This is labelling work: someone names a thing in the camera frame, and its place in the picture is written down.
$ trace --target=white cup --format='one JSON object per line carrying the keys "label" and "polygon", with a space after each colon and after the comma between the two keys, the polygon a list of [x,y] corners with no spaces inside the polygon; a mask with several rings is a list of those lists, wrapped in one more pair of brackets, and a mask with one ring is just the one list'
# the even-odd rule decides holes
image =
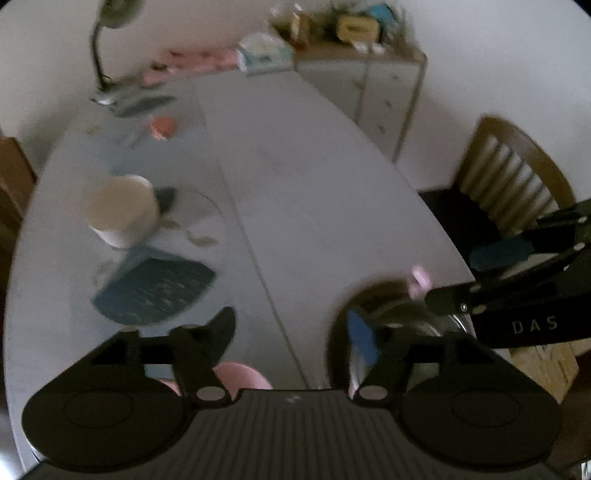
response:
{"label": "white cup", "polygon": [[160,212],[152,184],[138,175],[112,177],[90,200],[88,224],[113,247],[129,248],[158,226]]}

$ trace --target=chair backrest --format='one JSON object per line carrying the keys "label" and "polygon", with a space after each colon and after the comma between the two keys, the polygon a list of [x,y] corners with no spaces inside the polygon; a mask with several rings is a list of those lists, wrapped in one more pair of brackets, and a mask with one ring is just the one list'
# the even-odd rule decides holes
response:
{"label": "chair backrest", "polygon": [[12,253],[34,186],[35,174],[17,141],[0,138],[0,291],[8,284]]}
{"label": "chair backrest", "polygon": [[456,186],[505,236],[575,203],[569,182],[544,150],[515,125],[493,116],[481,118]]}

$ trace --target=cabinet door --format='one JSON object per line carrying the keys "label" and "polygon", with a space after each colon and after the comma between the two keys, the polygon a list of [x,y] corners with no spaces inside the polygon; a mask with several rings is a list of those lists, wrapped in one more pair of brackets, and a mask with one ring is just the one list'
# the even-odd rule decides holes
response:
{"label": "cabinet door", "polygon": [[298,63],[297,71],[355,121],[366,67],[364,60],[314,60]]}

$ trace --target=pink object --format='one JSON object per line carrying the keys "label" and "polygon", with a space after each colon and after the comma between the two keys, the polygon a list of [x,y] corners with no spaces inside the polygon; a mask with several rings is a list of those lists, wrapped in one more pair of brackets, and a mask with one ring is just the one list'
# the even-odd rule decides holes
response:
{"label": "pink object", "polygon": [[415,265],[412,272],[413,278],[408,282],[408,295],[412,299],[423,299],[433,288],[431,276],[422,265]]}
{"label": "pink object", "polygon": [[150,122],[150,130],[156,140],[168,140],[177,130],[177,123],[171,116],[158,116]]}
{"label": "pink object", "polygon": [[145,86],[238,67],[234,47],[211,50],[171,48],[164,50],[154,60],[154,64],[158,68],[152,67],[144,73]]}
{"label": "pink object", "polygon": [[[248,365],[237,362],[222,362],[213,367],[213,372],[220,379],[222,385],[226,387],[233,400],[238,395],[238,391],[243,388],[273,390],[272,385],[263,374]],[[158,380],[170,387],[177,395],[180,395],[178,385],[174,380],[165,378],[159,378]]]}

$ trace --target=table surface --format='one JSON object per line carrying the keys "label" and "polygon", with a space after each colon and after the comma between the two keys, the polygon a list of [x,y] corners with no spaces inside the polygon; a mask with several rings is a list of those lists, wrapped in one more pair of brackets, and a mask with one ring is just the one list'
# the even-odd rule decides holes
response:
{"label": "table surface", "polygon": [[121,257],[84,216],[109,174],[194,189],[223,218],[218,258],[179,238],[157,239],[161,249],[212,265],[217,277],[192,308],[141,333],[202,324],[233,305],[238,328],[225,359],[252,365],[276,388],[327,385],[327,328],[366,283],[408,277],[416,264],[437,286],[472,279],[395,166],[298,74],[227,72],[164,90],[181,99],[163,109],[180,124],[175,138],[123,147],[118,140],[139,120],[89,106],[58,142],[30,204],[4,339],[9,412],[26,469],[35,459],[20,424],[25,403],[120,327],[90,302],[97,270]]}

